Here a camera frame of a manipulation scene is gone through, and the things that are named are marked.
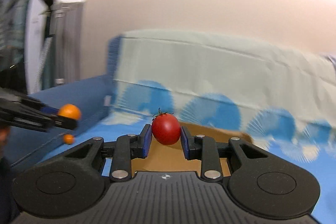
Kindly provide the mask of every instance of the white cable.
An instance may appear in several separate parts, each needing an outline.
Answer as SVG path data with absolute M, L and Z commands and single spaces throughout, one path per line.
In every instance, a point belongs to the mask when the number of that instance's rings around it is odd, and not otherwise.
M 47 60 L 48 52 L 49 52 L 52 41 L 53 41 L 52 37 L 47 37 L 46 40 L 44 41 L 43 50 L 40 55 L 40 62 L 39 62 L 39 66 L 36 72 L 36 77 L 35 77 L 35 82 L 34 82 L 34 92 L 38 92 L 39 90 L 45 61 Z

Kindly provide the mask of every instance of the tomato stem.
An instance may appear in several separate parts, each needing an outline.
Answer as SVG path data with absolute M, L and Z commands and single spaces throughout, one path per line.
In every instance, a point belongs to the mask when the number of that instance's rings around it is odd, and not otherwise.
M 157 116 L 160 116 L 160 115 L 163 115 L 163 114 L 167 114 L 167 113 L 168 113 L 168 112 L 162 112 L 162 111 L 161 111 L 161 108 L 159 107 L 159 114 L 154 114 L 154 115 L 153 115 L 153 118 L 156 118 Z

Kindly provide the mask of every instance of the hand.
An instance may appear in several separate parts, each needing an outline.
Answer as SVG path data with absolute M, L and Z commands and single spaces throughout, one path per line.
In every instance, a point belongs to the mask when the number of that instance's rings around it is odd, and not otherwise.
M 2 148 L 7 144 L 10 130 L 10 127 L 0 128 L 0 159 L 2 158 Z

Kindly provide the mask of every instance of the person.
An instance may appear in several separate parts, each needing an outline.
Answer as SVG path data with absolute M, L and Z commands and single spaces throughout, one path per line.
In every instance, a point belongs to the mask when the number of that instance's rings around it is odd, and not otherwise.
M 0 125 L 0 224 L 8 224 L 16 218 L 19 210 L 11 193 L 11 183 L 14 174 L 6 158 L 3 148 L 7 143 L 10 128 Z

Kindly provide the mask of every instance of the black robotic gripper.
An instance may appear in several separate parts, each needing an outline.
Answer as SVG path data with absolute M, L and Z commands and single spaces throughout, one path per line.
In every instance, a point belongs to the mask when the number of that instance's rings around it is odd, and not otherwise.
M 216 142 L 181 128 L 187 160 L 201 160 L 196 172 L 136 172 L 144 159 L 151 125 L 139 135 L 104 143 L 95 137 L 20 174 L 13 194 L 19 223 L 317 223 L 310 215 L 320 195 L 308 171 L 239 138 Z M 102 176 L 113 158 L 109 177 Z M 220 158 L 231 176 L 223 177 Z

